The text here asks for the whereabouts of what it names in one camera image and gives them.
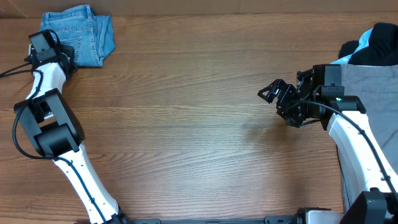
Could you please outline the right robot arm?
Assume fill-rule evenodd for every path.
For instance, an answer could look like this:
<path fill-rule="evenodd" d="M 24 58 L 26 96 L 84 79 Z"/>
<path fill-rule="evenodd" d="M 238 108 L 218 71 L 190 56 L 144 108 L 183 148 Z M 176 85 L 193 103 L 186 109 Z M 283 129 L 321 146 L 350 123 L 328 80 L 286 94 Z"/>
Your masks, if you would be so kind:
<path fill-rule="evenodd" d="M 354 202 L 345 213 L 300 208 L 278 223 L 397 223 L 397 174 L 382 153 L 358 96 L 345 94 L 342 67 L 321 64 L 297 72 L 297 85 L 276 79 L 258 96 L 275 102 L 286 124 L 301 128 L 320 122 L 334 140 L 340 164 L 346 166 Z"/>

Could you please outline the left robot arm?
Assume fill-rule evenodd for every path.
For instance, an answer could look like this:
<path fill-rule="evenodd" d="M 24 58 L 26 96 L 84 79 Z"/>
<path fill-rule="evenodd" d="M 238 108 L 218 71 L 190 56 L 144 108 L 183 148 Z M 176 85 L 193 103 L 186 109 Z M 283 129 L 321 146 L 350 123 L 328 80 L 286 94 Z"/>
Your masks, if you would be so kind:
<path fill-rule="evenodd" d="M 32 65 L 32 90 L 14 106 L 13 129 L 21 125 L 37 155 L 25 152 L 13 135 L 17 150 L 37 160 L 50 160 L 66 175 L 88 212 L 90 223 L 129 223 L 105 189 L 86 153 L 84 130 L 62 96 L 63 84 L 77 69 L 74 48 L 63 45 L 55 31 L 29 36 L 27 61 Z"/>

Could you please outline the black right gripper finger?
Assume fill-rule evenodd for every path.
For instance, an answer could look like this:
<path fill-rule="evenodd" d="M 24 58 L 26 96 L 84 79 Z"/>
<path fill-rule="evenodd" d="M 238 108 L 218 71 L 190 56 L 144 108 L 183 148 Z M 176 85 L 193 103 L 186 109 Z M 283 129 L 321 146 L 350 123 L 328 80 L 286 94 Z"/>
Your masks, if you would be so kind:
<path fill-rule="evenodd" d="M 275 98 L 278 99 L 277 104 L 287 104 L 288 103 L 288 87 L 285 81 L 282 79 L 276 79 L 267 87 L 259 90 L 257 95 L 263 100 L 271 104 Z"/>
<path fill-rule="evenodd" d="M 306 120 L 306 116 L 302 113 L 288 113 L 283 112 L 282 117 L 285 119 L 285 122 L 288 126 L 292 126 L 295 128 L 299 128 L 303 126 L 303 122 Z"/>

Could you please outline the blue denim jeans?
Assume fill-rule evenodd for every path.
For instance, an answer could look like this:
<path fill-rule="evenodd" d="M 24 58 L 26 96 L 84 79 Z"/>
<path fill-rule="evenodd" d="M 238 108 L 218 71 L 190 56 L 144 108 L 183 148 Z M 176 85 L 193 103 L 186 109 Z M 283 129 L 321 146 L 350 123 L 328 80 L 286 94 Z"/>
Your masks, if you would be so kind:
<path fill-rule="evenodd" d="M 74 48 L 78 67 L 102 67 L 116 48 L 112 17 L 96 15 L 88 4 L 43 13 L 40 30 L 45 29 L 55 31 L 62 45 Z"/>

